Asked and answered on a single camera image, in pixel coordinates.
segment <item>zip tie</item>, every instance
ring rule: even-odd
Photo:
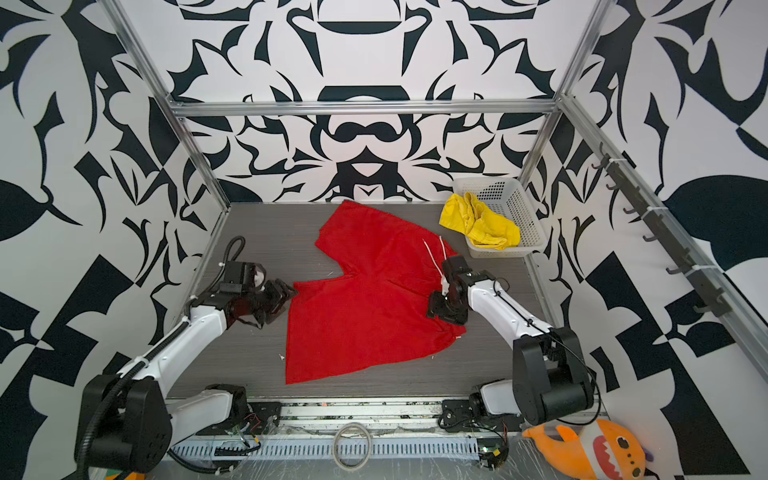
[[[650,212],[658,211],[658,210],[669,210],[666,207],[648,207],[645,209],[645,213],[640,215],[640,220],[644,220],[645,216],[648,215]]]
[[[693,272],[697,272],[698,270],[704,270],[704,269],[712,269],[712,268],[714,268],[714,269],[716,269],[716,270],[720,270],[720,268],[719,268],[717,265],[693,265],[693,266],[690,268],[690,270],[688,270],[686,273],[684,273],[684,276],[685,276],[685,277],[688,277],[688,276],[689,276],[689,275],[691,275]]]
[[[138,356],[134,359],[134,362],[142,362],[144,366],[149,366],[149,360],[146,357]]]
[[[216,469],[216,471],[215,471],[214,475],[215,475],[215,476],[219,476],[219,475],[221,475],[221,472],[233,472],[233,471],[234,471],[234,469],[235,469],[234,465],[230,465],[230,466],[229,466],[229,467],[227,467],[227,468],[225,468],[225,467],[219,467],[219,468],[217,468],[217,469]]]

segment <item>orange plush toy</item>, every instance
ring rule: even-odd
[[[554,440],[538,425],[523,432],[534,439],[536,448],[550,465],[569,477],[580,480],[637,480],[645,473],[645,451],[629,431],[608,420],[599,419],[576,435],[573,429],[558,425],[563,441]]]

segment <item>red wire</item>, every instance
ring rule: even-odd
[[[248,416],[249,416],[249,417],[250,417],[250,416],[253,416],[253,417],[254,417],[254,418],[255,418],[255,419],[258,421],[258,423],[257,423],[256,425],[254,425],[254,426],[252,426],[252,427],[250,428],[250,434],[251,434],[251,435],[253,435],[253,430],[257,429],[257,428],[259,427],[259,425],[261,425],[261,419],[260,419],[260,418],[259,418],[259,416],[258,416],[258,415],[256,415],[255,413],[251,413],[251,414],[250,414],[250,415],[248,415]]]

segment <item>clear plastic sheet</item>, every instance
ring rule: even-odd
[[[288,439],[263,437],[262,443],[283,442]],[[379,478],[381,480],[402,480],[408,478],[435,480],[565,480],[565,475],[554,470],[536,450],[530,439],[519,435],[509,437],[509,454],[504,465],[496,470],[479,466],[476,460],[465,458],[376,458],[372,456],[366,465],[356,472],[342,470],[332,459],[321,460],[257,460],[244,461],[233,472],[223,473],[219,478],[233,480],[325,480],[343,478]],[[173,460],[163,460],[147,476],[147,480],[211,480],[212,475],[202,475],[186,470]]]

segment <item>cable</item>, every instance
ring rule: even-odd
[[[500,434],[499,432],[496,432],[494,429],[490,429],[488,427],[484,427],[482,425],[478,425],[474,419],[460,419],[456,420],[456,422],[452,423],[451,425],[445,424],[446,417],[450,417],[451,415],[455,415],[453,410],[444,408],[442,411],[442,414],[437,418],[437,426],[441,429],[450,429],[456,426],[464,426],[471,429],[481,429],[481,430],[487,430],[488,432],[496,434],[496,436],[499,437],[502,441],[502,446],[493,452],[486,452],[486,453],[480,453],[479,457],[481,460],[485,460],[488,463],[488,468],[494,469],[497,467],[501,467],[504,465],[504,462],[507,461],[507,457],[509,455],[509,445],[507,442],[507,425],[502,421],[502,425],[504,426],[504,435]]]
[[[216,450],[214,450],[214,455],[226,455],[227,453],[230,453],[232,455],[242,455],[245,453],[252,453],[252,452],[255,452],[256,450],[261,449],[261,444],[259,443],[259,439],[257,439],[255,435],[253,436],[253,440],[256,442],[256,446],[254,447],[249,447],[244,450],[230,450],[230,449],[222,449],[217,447]]]
[[[544,330],[542,330],[542,329],[538,328],[536,325],[534,325],[534,317],[526,319],[523,315],[521,315],[520,312],[518,311],[518,309],[516,309],[511,303],[509,303],[502,296],[501,292],[496,290],[496,282],[498,282],[498,279],[493,281],[493,293],[495,294],[495,296],[497,296],[498,298],[502,299],[504,301],[504,303],[509,305],[509,308],[513,309],[515,311],[515,313],[517,313],[520,316],[520,318],[525,319],[525,321],[528,323],[528,326],[532,326],[533,328],[535,328],[539,332],[541,332],[544,335],[546,335],[547,337],[549,337],[549,339],[551,341],[553,341],[555,343],[559,343],[563,348],[565,348],[568,351],[568,353],[570,353],[576,360],[579,361],[579,363],[581,365],[584,366],[584,368],[587,370],[587,373],[589,374],[590,378],[592,379],[591,383],[594,385],[594,389],[598,391],[598,409],[594,412],[594,416],[589,420],[589,422],[586,422],[586,423],[568,422],[568,421],[563,420],[563,419],[558,419],[558,421],[563,422],[563,423],[568,424],[568,425],[575,425],[575,426],[586,426],[586,425],[590,425],[591,423],[594,423],[594,421],[597,420],[598,417],[600,416],[600,410],[603,407],[603,397],[600,394],[600,386],[598,385],[598,378],[597,378],[597,376],[595,376],[595,374],[592,373],[592,370],[587,366],[586,363],[584,363],[584,360],[582,360],[580,356],[576,355],[576,353],[574,353],[573,350],[568,348],[567,345],[565,345],[560,340],[556,339],[551,333],[545,332]]]
[[[176,461],[179,465],[186,468],[187,470],[191,470],[195,473],[202,473],[205,475],[221,475],[222,473],[228,473],[232,472],[236,465],[232,464],[229,467],[203,467],[202,465],[195,465],[194,463],[189,463],[187,460],[180,457],[176,452],[173,451],[173,449],[168,449],[168,456],[171,457],[173,460]]]
[[[96,411],[91,417],[91,421],[88,422],[88,426],[85,428],[85,432],[83,433],[83,438],[80,441],[80,448],[78,450],[78,466],[75,470],[75,478],[78,480],[87,480],[88,467],[86,466],[85,461],[88,458],[88,453],[91,451],[91,445],[93,445],[93,441],[96,438],[96,433],[99,425],[101,424],[101,421],[104,420],[104,417],[107,415],[107,411],[118,397],[118,394],[122,391],[123,388],[125,388],[128,382],[130,382],[134,376],[144,368],[144,365],[145,364],[143,362],[139,362],[134,365],[134,368],[129,370],[128,373],[123,375],[118,380],[118,382],[114,384],[114,387],[112,387],[104,399],[101,400],[101,403],[99,403],[98,407],[96,407]]]
[[[258,421],[258,423],[257,423],[256,425],[254,425],[254,426],[252,426],[252,427],[250,428],[250,434],[251,434],[251,435],[253,435],[253,439],[254,439],[254,440],[256,440],[256,434],[255,434],[255,433],[253,433],[253,430],[255,430],[255,429],[257,429],[257,428],[259,428],[259,427],[261,426],[261,419],[260,419],[260,418],[259,418],[259,416],[258,416],[257,414],[255,414],[255,413],[251,413],[250,415],[248,415],[248,416],[246,417],[246,419],[248,419],[248,417],[251,417],[251,416],[252,416],[252,417],[254,417],[254,418],[255,418],[255,419]]]
[[[238,246],[237,250],[235,250],[235,254],[230,258],[230,251],[232,250],[232,246],[235,244],[235,242],[240,241],[240,245]],[[197,295],[193,295],[190,297],[189,300],[184,302],[184,307],[181,309],[182,312],[182,318],[187,317],[190,318],[190,311],[192,307],[192,302],[195,301],[196,298],[199,296],[202,296],[203,293],[206,293],[207,291],[211,290],[216,286],[217,283],[221,281],[221,277],[224,275],[224,267],[227,262],[233,262],[237,260],[237,258],[240,256],[240,253],[243,252],[243,248],[245,248],[245,237],[242,235],[237,235],[236,237],[232,237],[227,243],[227,246],[224,248],[224,259],[221,262],[221,268],[219,269],[219,273],[216,274],[216,277],[214,278],[214,281],[208,284],[204,289],[200,291]]]
[[[342,438],[341,435],[347,430],[359,430],[366,437],[366,441],[368,442],[366,456],[363,457],[362,461],[357,465],[347,465],[339,458],[339,440]],[[339,468],[346,472],[355,472],[360,470],[368,462],[368,459],[371,458],[371,450],[373,450],[373,438],[371,437],[371,433],[366,430],[366,427],[360,425],[359,423],[347,423],[338,432],[336,432],[336,436],[333,437],[333,446],[331,447],[331,450],[333,451],[333,461],[339,466]]]
[[[166,336],[165,339],[158,343],[152,350],[149,351],[149,353],[144,355],[144,360],[150,362],[155,356],[157,356],[158,353],[160,353],[166,346],[168,346],[168,344],[173,342],[184,330],[186,330],[189,325],[190,324],[186,322],[180,323],[176,329],[170,333],[170,335]],[[112,407],[112,404],[118,398],[118,395],[120,395],[123,389],[136,376],[136,374],[139,373],[145,366],[147,366],[147,363],[144,360],[137,362],[136,365],[134,365],[134,367],[128,371],[128,373],[123,375],[118,380],[118,382],[114,384],[109,393],[107,393],[104,399],[101,400],[101,403],[99,403],[96,411],[91,417],[91,421],[88,422],[88,427],[86,427],[85,432],[83,433],[83,438],[80,442],[80,448],[78,450],[78,463],[77,470],[75,471],[75,478],[78,480],[86,480],[88,477],[88,467],[85,465],[85,462],[88,459],[88,454],[91,451],[91,446],[93,445],[93,441],[98,432],[99,425],[107,415],[109,408]]]

